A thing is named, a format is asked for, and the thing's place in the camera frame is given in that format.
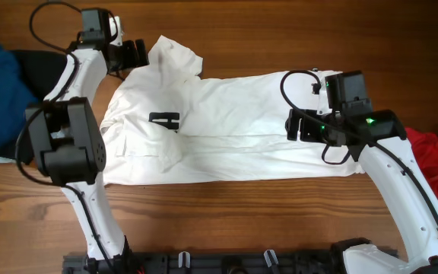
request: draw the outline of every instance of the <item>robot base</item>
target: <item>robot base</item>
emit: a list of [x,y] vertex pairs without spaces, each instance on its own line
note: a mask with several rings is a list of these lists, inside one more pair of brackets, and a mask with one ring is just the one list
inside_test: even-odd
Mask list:
[[[146,274],[330,274],[330,250],[301,250],[294,253],[274,254],[273,263],[267,262],[265,253],[198,254],[187,252],[134,253]],[[397,256],[395,250],[384,250]],[[64,256],[62,274],[88,274],[85,256]]]

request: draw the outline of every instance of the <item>wood grain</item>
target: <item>wood grain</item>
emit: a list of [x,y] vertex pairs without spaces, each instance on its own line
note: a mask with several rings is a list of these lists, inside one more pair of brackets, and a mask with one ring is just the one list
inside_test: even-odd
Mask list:
[[[0,0],[0,43],[46,49],[31,37],[38,0]],[[125,38],[148,49],[160,35],[204,57],[204,78],[288,69],[363,70],[377,110],[438,134],[438,1],[71,1],[121,17]],[[66,46],[78,14],[45,8],[35,29]],[[101,83],[93,109],[101,121],[119,80]],[[398,248],[402,239],[373,182],[345,178],[110,186],[113,214],[138,251],[195,252],[324,248],[368,237]],[[26,181],[0,165],[0,273],[59,273],[61,257],[86,249],[60,190]]]

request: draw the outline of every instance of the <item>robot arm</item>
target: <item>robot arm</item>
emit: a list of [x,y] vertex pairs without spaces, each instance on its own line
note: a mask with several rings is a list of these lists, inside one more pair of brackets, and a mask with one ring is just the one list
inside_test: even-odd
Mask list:
[[[430,271],[434,271],[438,268],[438,224],[434,216],[434,213],[438,216],[438,200],[415,161],[404,127],[390,110],[373,112],[360,72],[328,76],[325,86],[327,96],[319,96],[319,100],[324,100],[319,103],[319,109],[298,111],[293,105],[287,121],[289,139],[296,140],[300,128],[302,141],[346,145],[353,159],[360,163],[381,192],[408,255],[406,263],[378,251],[372,244],[347,247],[340,258],[346,273],[365,273],[367,269],[370,273],[413,273],[423,268],[428,271],[430,267]],[[315,119],[306,119],[306,115]],[[353,134],[347,134],[349,132],[361,138],[353,138]],[[375,143],[406,163],[408,170]],[[422,191],[408,172],[414,175]]]
[[71,44],[78,73],[67,92],[49,103],[75,69],[75,59],[67,56],[65,70],[43,105],[27,108],[27,117],[43,109],[29,126],[30,138],[38,169],[51,177],[52,184],[62,186],[76,212],[87,241],[88,272],[136,273],[138,264],[106,198],[102,175],[106,150],[90,105],[108,73],[147,65],[148,57],[142,41],[136,41],[138,49],[132,41],[122,41],[118,17],[88,9],[82,18],[81,39]]

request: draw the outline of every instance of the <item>green led light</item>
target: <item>green led light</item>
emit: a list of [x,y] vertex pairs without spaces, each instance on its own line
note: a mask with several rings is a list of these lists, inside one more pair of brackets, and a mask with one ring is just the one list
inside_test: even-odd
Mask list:
[[374,122],[376,122],[376,120],[371,119],[371,118],[366,118],[366,123],[368,123],[368,125],[371,125]]

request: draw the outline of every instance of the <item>white shirt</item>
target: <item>white shirt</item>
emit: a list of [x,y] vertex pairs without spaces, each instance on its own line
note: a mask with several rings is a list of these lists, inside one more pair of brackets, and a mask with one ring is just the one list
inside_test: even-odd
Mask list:
[[[101,124],[106,144],[105,183],[197,183],[347,176],[363,172],[350,158],[322,161],[325,145],[287,140],[290,107],[280,93],[286,72],[232,79],[198,77],[202,58],[166,37],[116,90]],[[316,74],[323,80],[337,72]],[[312,94],[313,78],[292,75],[285,90],[300,108],[325,110]],[[320,96],[325,96],[321,89]],[[179,113],[175,133],[148,122],[151,112]],[[330,148],[340,161],[347,148]]]

